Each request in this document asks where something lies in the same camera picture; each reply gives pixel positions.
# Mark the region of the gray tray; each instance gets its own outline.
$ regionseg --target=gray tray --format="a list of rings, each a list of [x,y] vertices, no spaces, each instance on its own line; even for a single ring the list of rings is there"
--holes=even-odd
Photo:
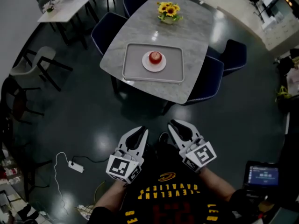
[[[165,56],[166,67],[162,71],[151,72],[142,65],[143,55],[151,50],[161,52]],[[122,76],[127,80],[181,83],[185,78],[183,51],[179,47],[128,43],[123,62]]]

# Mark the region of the glossy floor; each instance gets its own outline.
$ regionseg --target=glossy floor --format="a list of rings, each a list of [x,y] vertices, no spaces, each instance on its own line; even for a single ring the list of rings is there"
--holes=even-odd
[[[258,10],[250,4],[249,0],[201,0],[214,8],[221,8],[241,23],[252,33],[256,34],[264,43],[266,36],[262,29],[263,22],[257,16]]]
[[[17,79],[22,87],[42,88],[28,91],[31,100],[28,107],[44,112],[45,116],[27,113],[24,120],[31,120],[32,126],[15,123],[16,143],[31,141],[26,153],[36,161],[55,162],[59,152],[65,152],[68,159],[85,155],[100,161],[114,151],[120,137],[130,129],[145,125],[149,129],[149,143],[153,143],[159,133],[166,131],[170,119],[181,119],[193,123],[212,143],[218,157],[209,168],[237,189],[241,188],[248,160],[278,160],[284,139],[284,117],[275,103],[278,77],[273,58],[261,41],[222,12],[204,6],[214,17],[210,46],[222,52],[227,40],[234,39],[245,43],[248,49],[247,66],[224,77],[216,97],[190,106],[175,105],[162,116],[165,101],[159,98],[125,85],[119,95],[113,93],[110,76],[100,69],[101,57],[90,36],[85,37],[88,50],[79,42],[67,47],[60,34],[45,25],[29,47],[32,50],[53,47],[56,59],[71,66],[73,72],[55,66],[49,68],[61,92],[39,77]],[[107,12],[106,0],[97,0],[95,11],[102,17]],[[123,14],[122,0],[116,0],[116,12]],[[87,26],[95,25],[84,9],[79,15]],[[66,28],[71,36],[71,25]],[[63,218],[54,223],[86,223],[72,207],[92,204],[97,186],[106,180],[98,193],[100,196],[112,183],[105,174],[107,162],[75,161],[84,166],[82,174],[68,168],[63,154],[58,157],[57,180],[70,214],[65,218],[54,180],[54,164],[42,167],[37,173],[36,184],[50,184],[50,187],[34,189],[30,203],[50,213],[52,219]]]

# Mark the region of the white chair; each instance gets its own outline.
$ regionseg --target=white chair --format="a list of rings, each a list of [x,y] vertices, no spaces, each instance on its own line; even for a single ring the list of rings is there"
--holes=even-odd
[[[33,62],[28,59],[27,54],[35,55]],[[34,52],[31,50],[26,50],[23,55],[21,61],[11,69],[11,76],[40,76],[43,81],[46,81],[46,78],[52,83],[52,85],[58,90],[61,91],[59,86],[54,82],[54,80],[48,75],[47,69],[50,64],[59,66],[61,68],[72,71],[71,67],[63,65],[54,60],[56,55],[56,51],[51,47],[42,47],[38,52]],[[27,64],[31,66],[31,69],[27,71]]]

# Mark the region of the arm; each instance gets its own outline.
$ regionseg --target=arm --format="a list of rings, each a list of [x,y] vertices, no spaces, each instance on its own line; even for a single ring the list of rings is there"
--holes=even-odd
[[[118,212],[126,194],[125,183],[115,181],[109,190],[97,201],[94,208],[105,207],[113,213]]]
[[[213,193],[227,202],[235,192],[235,189],[232,185],[206,167],[203,167],[200,170],[199,177]]]

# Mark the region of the apple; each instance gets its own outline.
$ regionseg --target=apple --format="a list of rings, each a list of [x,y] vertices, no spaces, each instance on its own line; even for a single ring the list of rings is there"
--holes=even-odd
[[[162,60],[162,55],[161,53],[157,52],[157,51],[153,51],[150,53],[149,55],[149,61],[153,64],[153,65],[157,65],[161,62]]]

